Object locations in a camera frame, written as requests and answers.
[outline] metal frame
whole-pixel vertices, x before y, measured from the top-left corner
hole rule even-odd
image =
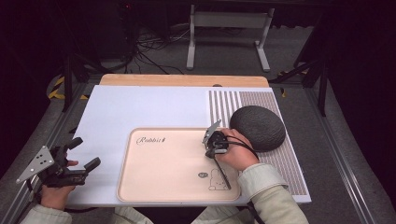
[[[190,14],[190,44],[187,54],[187,69],[192,70],[195,59],[195,27],[243,27],[262,29],[262,37],[255,41],[255,47],[259,54],[262,70],[270,72],[270,65],[263,49],[265,39],[270,29],[274,9],[270,8],[267,13],[237,13],[237,12],[202,12],[195,11],[195,6],[191,5]]]
[[[78,99],[78,97],[84,92],[86,87],[85,83],[78,83],[76,85],[75,92],[73,94],[74,99]],[[73,109],[76,107],[78,100],[72,101],[70,107],[63,113],[61,113],[60,117],[56,121],[53,130],[49,135],[49,139],[46,141],[46,146],[51,148],[54,146],[55,142],[58,140],[61,131],[70,118]],[[38,182],[38,177],[35,175],[32,180],[32,187],[35,188]],[[3,217],[1,223],[14,223],[18,216],[23,211],[23,208],[29,203],[30,192],[27,188],[26,182],[22,184],[20,191],[18,192],[17,196],[15,197],[14,201],[8,208],[6,215]]]
[[[314,108],[315,115],[323,129],[326,133],[329,145],[331,147],[331,154],[334,159],[335,165],[337,166],[338,172],[340,173],[344,184],[346,185],[346,190],[355,206],[361,223],[375,224],[376,221],[370,212],[367,202],[364,200],[364,196],[361,191],[361,187],[356,179],[352,169],[347,162],[347,158],[342,152],[341,148],[337,145],[337,141],[333,135],[332,128],[327,121],[326,117],[321,116],[321,111],[317,107],[318,98],[314,93],[312,88],[305,89],[306,96],[308,98],[311,107]]]

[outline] black cable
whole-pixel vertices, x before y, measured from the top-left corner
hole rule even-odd
[[[254,219],[256,219],[257,223],[265,224],[265,222],[262,220],[262,218],[257,213],[256,209],[254,208],[254,203],[252,201],[247,203],[247,209],[250,212],[250,214],[253,215]]]
[[[140,65],[136,62],[136,58],[134,58],[134,63],[137,65],[137,67],[139,68],[139,73],[142,74],[142,70],[140,69]]]
[[[149,38],[140,39],[140,40],[137,41],[137,45],[140,46],[140,47],[142,47],[142,48],[144,48],[144,49],[141,49],[142,52],[147,52],[147,51],[149,51],[149,50],[151,50],[151,49],[155,49],[155,50],[164,49],[164,48],[166,48],[168,45],[170,45],[170,44],[172,44],[172,43],[175,43],[175,42],[179,41],[180,39],[182,39],[182,36],[185,35],[189,30],[190,30],[190,29],[178,31],[177,33],[171,35],[171,36],[169,37],[170,40],[169,40],[169,41],[166,41],[166,42],[163,41],[163,40],[161,40],[160,37],[153,38],[153,37],[156,36],[156,35],[152,35],[152,36],[150,37],[151,40],[149,40]],[[161,43],[161,44],[160,44],[159,46],[157,46],[157,47],[154,47],[154,45],[155,45],[156,43]]]
[[[216,165],[218,166],[220,174],[221,174],[221,177],[224,180],[225,184],[227,185],[227,188],[231,189],[230,181],[228,181],[227,175],[225,175],[224,172],[222,172],[222,169],[221,169],[221,167],[219,165],[219,162],[216,160],[216,157],[214,157],[213,160],[215,161]]]
[[[144,35],[146,35],[147,37],[139,38],[136,41],[136,45],[137,46],[140,46],[140,47],[144,48],[144,49],[140,49],[141,52],[147,52],[147,51],[149,51],[151,49],[157,49],[157,48],[160,48],[163,45],[163,41],[161,40],[161,38],[156,36],[152,31],[150,33],[147,32]],[[154,47],[154,45],[157,42],[161,42],[161,45],[159,47]]]
[[[124,66],[128,65],[128,63],[130,63],[130,62],[132,61],[132,59],[133,59],[133,56],[127,57],[127,59],[126,59],[125,62],[120,63],[120,64],[118,64],[118,65],[115,65],[115,66],[113,66],[113,67],[108,67],[108,68],[106,68],[106,69],[109,70],[109,71],[111,71],[111,72],[113,72],[113,71],[115,71],[115,70],[119,70],[119,69],[123,68]],[[102,72],[100,72],[100,71],[98,71],[98,70],[96,70],[96,69],[87,68],[87,67],[85,67],[85,70],[87,70],[88,72],[93,73],[93,74],[102,73]]]
[[[89,207],[89,208],[84,208],[84,209],[72,209],[72,208],[65,208],[64,211],[67,213],[86,213],[86,212],[91,212],[92,210],[95,210],[97,207]]]
[[[165,70],[163,70],[158,64],[156,64],[154,61],[152,61],[148,56],[146,56],[144,53],[142,53],[142,52],[139,52],[139,55],[142,55],[143,57],[145,57],[147,60],[149,60],[151,63],[153,63],[153,65],[155,65],[155,66],[157,66],[158,68],[160,68],[166,75],[170,75],[168,72],[166,72]]]
[[[240,141],[241,143],[243,143],[243,144],[245,144],[246,145],[246,147],[247,147],[247,149],[250,149],[250,150],[253,150],[253,148],[251,148],[246,142],[244,142],[244,141],[242,141],[241,139],[239,139],[239,138],[237,138],[237,137],[235,137],[235,136],[230,136],[230,135],[226,135],[225,137],[231,137],[231,138],[234,138],[234,139],[236,139],[236,140],[238,140],[238,141]]]
[[[240,35],[242,34],[242,31],[245,29],[243,28],[219,28],[218,31],[226,34],[226,35]]]
[[[250,146],[248,146],[246,143],[240,143],[240,142],[230,142],[230,141],[225,141],[225,142],[216,142],[217,144],[233,144],[233,145],[238,145],[241,147],[245,147],[247,148],[251,153],[253,153],[253,155],[257,158],[257,160],[260,160],[259,156],[257,155],[257,153],[253,150],[253,148],[251,148]]]
[[[25,180],[25,183],[26,183],[26,187],[29,189],[29,191],[32,192],[33,191],[33,187],[32,187],[32,182],[30,182],[30,178],[27,178]]]
[[[183,73],[179,68],[174,67],[174,66],[162,65],[162,64],[157,64],[157,63],[155,63],[155,64],[153,64],[153,63],[147,63],[147,62],[145,62],[145,61],[143,61],[142,59],[139,59],[139,58],[137,58],[137,60],[139,60],[139,61],[142,62],[142,63],[148,64],[148,65],[154,65],[154,66],[159,66],[159,67],[173,68],[173,69],[176,69],[181,75],[184,75],[184,73]]]
[[[124,74],[128,72],[128,64],[125,64]]]

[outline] aluminum rail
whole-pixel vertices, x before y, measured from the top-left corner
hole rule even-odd
[[[75,99],[75,100],[72,102],[72,104],[70,105],[68,110],[61,113],[61,115],[57,119],[57,121],[49,135],[49,139],[46,142],[46,146],[48,148],[52,148],[54,146],[55,142],[58,140],[64,125],[69,120],[70,115],[73,112],[73,109],[78,104],[79,96],[84,92],[86,85],[87,84],[85,84],[85,83],[75,84],[76,87],[73,92],[73,99]],[[38,177],[35,175],[32,178],[31,182],[32,182],[32,187],[34,189],[38,182]],[[1,221],[1,223],[2,224],[3,223],[4,224],[15,223],[17,221],[18,217],[23,212],[24,207],[29,203],[29,198],[30,198],[29,189],[27,188],[26,182],[23,182],[20,191],[18,192],[14,201],[8,208],[8,211],[6,212],[6,215],[3,217],[3,220]]]
[[[347,158],[337,145],[330,123],[325,117],[321,116],[320,111],[318,110],[318,98],[315,95],[314,90],[312,88],[308,88],[305,89],[305,93],[309,103],[315,110],[315,115],[319,120],[321,127],[326,133],[326,137],[331,147],[330,152],[335,161],[335,165],[337,166],[338,172],[346,185],[346,190],[355,206],[359,218],[361,219],[361,223],[375,224],[375,219],[367,206],[367,202],[364,200],[358,180],[353,174],[353,171],[347,162]]]

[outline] dark background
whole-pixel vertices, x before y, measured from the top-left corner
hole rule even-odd
[[[312,8],[302,13],[292,7],[279,8],[272,25],[316,25],[298,62],[308,62],[325,53],[329,80],[349,128],[395,206],[396,47],[393,39],[396,27],[393,23],[396,17],[391,1],[342,2],[349,6],[348,13],[335,10],[322,14],[322,10]],[[125,21],[120,21],[120,6],[130,2],[61,0],[59,3],[63,16],[71,24],[73,43],[79,46],[79,53],[100,62],[133,52],[131,42],[125,37],[136,35],[135,30],[129,29],[130,23],[125,27]],[[171,25],[186,22],[188,13],[185,14],[189,12],[189,6],[133,6],[135,15],[142,15],[133,18],[164,38]],[[3,175],[50,103],[46,89],[62,72],[64,51],[53,23],[36,2],[2,1],[0,16],[3,52],[0,175]]]

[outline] wire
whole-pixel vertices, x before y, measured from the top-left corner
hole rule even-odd
[[[125,64],[124,74],[128,72],[128,64]]]
[[[127,59],[126,59],[125,62],[120,63],[120,64],[118,64],[118,65],[115,65],[115,66],[113,66],[113,67],[108,67],[108,68],[106,68],[106,69],[107,69],[107,70],[110,70],[110,71],[119,70],[119,69],[123,68],[124,66],[128,65],[128,63],[130,63],[130,62],[132,61],[132,59],[133,59],[133,56],[127,57]],[[85,67],[85,70],[87,70],[88,72],[90,72],[90,73],[92,73],[92,74],[100,74],[100,73],[102,73],[102,72],[100,72],[100,71],[98,71],[98,70],[96,70],[96,69],[93,69],[93,68],[87,68],[87,67]]]
[[[67,213],[86,213],[86,212],[91,212],[92,210],[95,210],[97,207],[89,207],[89,208],[84,208],[84,209],[72,209],[72,208],[65,208],[64,211]]]
[[[167,42],[163,41],[159,37],[154,37],[154,36],[156,36],[155,34],[151,34],[149,36],[149,38],[139,38],[137,41],[137,45],[144,48],[144,49],[141,49],[142,52],[147,52],[150,49],[156,49],[156,50],[164,49],[168,45],[175,43],[178,40],[181,40],[181,39],[189,40],[188,38],[183,38],[183,36],[186,35],[189,32],[189,30],[190,29],[187,29],[185,31],[182,30],[182,31],[175,33],[174,35],[171,35],[169,37],[170,41],[167,41]]]
[[[26,180],[25,180],[25,183],[26,183],[26,187],[29,189],[29,191],[33,191],[33,187],[32,187],[32,182],[30,182],[30,178],[27,178]]]
[[[184,75],[184,73],[183,73],[180,69],[178,69],[177,67],[168,66],[168,65],[160,65],[160,64],[147,63],[147,62],[142,61],[141,59],[137,59],[137,60],[139,60],[139,61],[142,62],[142,63],[148,64],[148,65],[156,65],[156,66],[160,66],[160,67],[173,68],[173,69],[176,69],[181,75]]]
[[[139,73],[142,74],[142,70],[140,69],[140,65],[136,62],[136,58],[134,58],[134,63],[137,65],[137,67],[139,68]]]
[[[219,28],[218,31],[227,34],[227,35],[240,35],[242,31],[246,29],[244,28]]]
[[[142,56],[145,57],[147,60],[149,60],[149,61],[152,63],[152,65],[157,66],[157,67],[160,68],[166,75],[169,75],[168,72],[166,72],[165,70],[163,70],[161,66],[159,66],[159,65],[156,64],[154,61],[152,61],[152,60],[151,60],[148,56],[146,56],[144,53],[139,52],[139,55],[142,55]]]
[[[215,161],[216,165],[218,166],[219,171],[220,171],[220,174],[221,174],[221,177],[222,177],[222,179],[224,180],[225,184],[227,185],[227,188],[228,188],[228,189],[231,189],[230,181],[228,181],[227,175],[225,175],[225,174],[222,172],[222,169],[221,169],[221,167],[220,167],[220,165],[219,165],[219,162],[216,160],[216,157],[214,157],[213,160]]]
[[[259,156],[257,155],[257,153],[253,150],[253,148],[251,148],[250,146],[248,146],[246,143],[242,142],[230,142],[230,141],[225,141],[225,142],[216,142],[217,144],[233,144],[233,145],[238,145],[241,147],[245,147],[247,148],[251,153],[253,153],[253,155],[257,158],[257,160],[260,160]]]

